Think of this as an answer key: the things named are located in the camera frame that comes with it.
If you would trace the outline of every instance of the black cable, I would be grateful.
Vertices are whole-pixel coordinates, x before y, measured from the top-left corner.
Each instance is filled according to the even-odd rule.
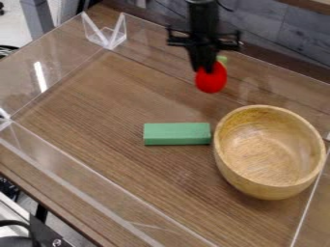
[[[227,11],[227,12],[234,12],[234,9],[228,8],[227,6],[224,6],[220,2],[220,0],[216,0],[218,5]]]

